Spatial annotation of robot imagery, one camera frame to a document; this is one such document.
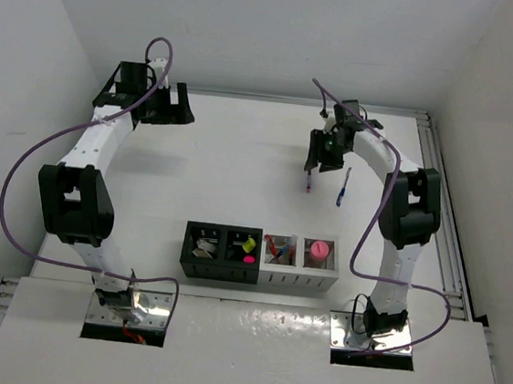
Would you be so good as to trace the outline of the dark red gel pen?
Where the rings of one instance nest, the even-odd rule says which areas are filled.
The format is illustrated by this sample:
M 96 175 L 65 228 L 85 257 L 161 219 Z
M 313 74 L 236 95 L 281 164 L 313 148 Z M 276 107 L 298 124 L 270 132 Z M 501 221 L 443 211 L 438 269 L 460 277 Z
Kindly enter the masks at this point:
M 307 181 L 306 181 L 306 189 L 307 190 L 306 190 L 306 192 L 307 193 L 310 193 L 310 191 L 311 191 L 311 182 L 312 182 L 312 180 L 311 180 L 311 173 L 312 173 L 311 171 L 308 171 L 306 173 L 306 175 L 307 175 Z

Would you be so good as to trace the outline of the blue gel pen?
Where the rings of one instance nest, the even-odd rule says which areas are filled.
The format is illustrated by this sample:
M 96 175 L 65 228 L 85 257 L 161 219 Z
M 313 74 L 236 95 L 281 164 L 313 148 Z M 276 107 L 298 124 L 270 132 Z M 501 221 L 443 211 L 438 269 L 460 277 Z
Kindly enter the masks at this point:
M 343 198 L 345 196 L 345 192 L 347 191 L 347 185 L 349 184 L 350 175 L 351 175 L 351 167 L 349 167 L 347 169 L 347 171 L 346 171 L 346 175 L 344 176 L 344 179 L 343 179 L 343 184 L 341 185 L 341 188 L 340 188 L 340 191 L 339 191 L 339 194 L 338 194 L 338 198 L 337 198 L 337 201 L 336 201 L 336 206 L 338 208 L 341 207 Z

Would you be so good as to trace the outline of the pink tape roll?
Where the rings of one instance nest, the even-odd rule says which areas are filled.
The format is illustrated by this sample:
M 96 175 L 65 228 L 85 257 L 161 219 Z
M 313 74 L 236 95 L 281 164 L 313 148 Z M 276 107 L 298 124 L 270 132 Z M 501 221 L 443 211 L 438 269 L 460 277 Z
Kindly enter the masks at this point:
M 323 240 L 314 241 L 310 244 L 308 267 L 325 268 L 330 253 L 330 247 Z

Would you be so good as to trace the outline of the red refill pen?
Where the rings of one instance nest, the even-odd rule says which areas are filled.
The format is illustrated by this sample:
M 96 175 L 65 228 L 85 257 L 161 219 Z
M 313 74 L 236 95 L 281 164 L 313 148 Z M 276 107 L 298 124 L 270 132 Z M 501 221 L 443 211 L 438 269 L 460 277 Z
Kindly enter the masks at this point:
M 298 237 L 293 234 L 288 240 L 288 265 L 292 266 L 295 260 L 295 252 L 297 251 Z

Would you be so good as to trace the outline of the small red gel pen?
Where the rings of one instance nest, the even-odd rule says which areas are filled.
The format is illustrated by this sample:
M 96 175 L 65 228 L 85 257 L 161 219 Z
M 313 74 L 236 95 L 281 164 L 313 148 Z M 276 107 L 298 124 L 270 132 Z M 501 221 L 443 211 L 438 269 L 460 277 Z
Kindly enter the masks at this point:
M 271 264 L 278 264 L 279 263 L 279 256 L 277 252 L 277 248 L 274 244 L 274 239 L 271 237 L 270 234 L 265 235 L 265 241 L 267 244 L 268 251 L 272 255 L 272 258 L 270 259 Z

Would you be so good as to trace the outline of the yellow black highlighter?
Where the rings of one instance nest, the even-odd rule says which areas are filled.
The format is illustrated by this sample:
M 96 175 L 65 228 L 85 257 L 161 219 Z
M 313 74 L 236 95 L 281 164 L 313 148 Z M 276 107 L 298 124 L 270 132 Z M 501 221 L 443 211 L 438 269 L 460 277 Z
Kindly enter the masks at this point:
M 249 237 L 242 244 L 242 249 L 246 254 L 250 254 L 257 247 L 256 240 L 253 237 Z

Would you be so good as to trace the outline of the white staple box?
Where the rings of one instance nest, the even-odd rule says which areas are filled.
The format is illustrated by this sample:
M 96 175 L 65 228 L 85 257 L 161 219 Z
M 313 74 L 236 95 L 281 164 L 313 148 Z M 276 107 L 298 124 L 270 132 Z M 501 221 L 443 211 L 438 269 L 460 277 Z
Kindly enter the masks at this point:
M 199 238 L 196 242 L 197 248 L 200 248 L 201 250 L 210 251 L 212 253 L 215 253 L 217 251 L 216 244 L 211 243 L 207 239 Z

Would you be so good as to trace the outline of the pink staple box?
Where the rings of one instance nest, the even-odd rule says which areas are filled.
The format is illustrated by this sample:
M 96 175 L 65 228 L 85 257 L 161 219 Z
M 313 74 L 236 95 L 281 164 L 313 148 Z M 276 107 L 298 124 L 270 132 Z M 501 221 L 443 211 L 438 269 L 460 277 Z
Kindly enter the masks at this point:
M 214 258 L 215 254 L 210 252 L 210 251 L 207 251 L 205 249 L 201 249 L 200 247 L 197 247 L 197 248 L 193 249 L 192 255 L 195 258 L 209 259 L 210 260 L 210 259 Z

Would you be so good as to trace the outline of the pink black highlighter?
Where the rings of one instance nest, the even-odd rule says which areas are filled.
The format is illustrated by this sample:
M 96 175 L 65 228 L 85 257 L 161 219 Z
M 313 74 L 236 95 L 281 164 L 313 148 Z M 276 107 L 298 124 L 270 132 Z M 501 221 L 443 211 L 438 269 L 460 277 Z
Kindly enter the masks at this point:
M 252 255 L 246 255 L 243 259 L 245 264 L 254 264 L 256 262 L 256 258 Z

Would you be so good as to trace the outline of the blue refill pen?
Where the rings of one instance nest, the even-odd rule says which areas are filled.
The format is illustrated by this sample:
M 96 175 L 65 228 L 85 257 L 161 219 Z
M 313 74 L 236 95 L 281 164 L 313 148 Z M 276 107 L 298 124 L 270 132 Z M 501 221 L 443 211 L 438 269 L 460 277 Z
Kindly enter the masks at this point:
M 287 244 L 284 244 L 284 246 L 282 248 L 280 248 L 280 250 L 276 253 L 274 260 L 279 265 L 281 265 L 282 264 L 281 259 L 284 257 L 285 254 L 288 254 L 288 251 L 291 248 L 292 248 L 292 245 L 290 244 L 290 242 L 288 242 Z

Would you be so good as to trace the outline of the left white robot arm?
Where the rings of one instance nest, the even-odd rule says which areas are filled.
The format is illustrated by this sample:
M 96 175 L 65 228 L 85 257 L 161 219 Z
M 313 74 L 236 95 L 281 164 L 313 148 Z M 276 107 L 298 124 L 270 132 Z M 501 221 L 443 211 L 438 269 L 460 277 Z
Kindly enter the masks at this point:
M 105 173 L 125 138 L 141 124 L 194 122 L 186 85 L 178 84 L 178 101 L 172 102 L 165 68 L 164 58 L 120 62 L 92 102 L 93 126 L 58 164 L 44 165 L 38 176 L 47 232 L 68 244 L 91 269 L 99 303 L 128 321 L 144 319 L 148 303 L 110 236 L 115 211 Z

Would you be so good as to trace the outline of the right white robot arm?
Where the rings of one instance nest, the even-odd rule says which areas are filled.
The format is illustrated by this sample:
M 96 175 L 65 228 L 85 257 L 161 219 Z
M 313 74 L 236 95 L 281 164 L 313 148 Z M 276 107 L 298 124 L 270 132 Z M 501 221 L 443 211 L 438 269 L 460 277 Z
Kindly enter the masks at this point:
M 356 100 L 344 100 L 319 113 L 324 127 L 312 130 L 305 171 L 338 171 L 344 155 L 361 157 L 383 183 L 381 202 L 355 247 L 357 254 L 370 231 L 377 226 L 383 239 L 380 273 L 366 299 L 360 334 L 372 337 L 406 323 L 407 295 L 414 266 L 423 247 L 441 223 L 441 175 L 408 160 L 381 134 L 378 121 L 365 120 Z

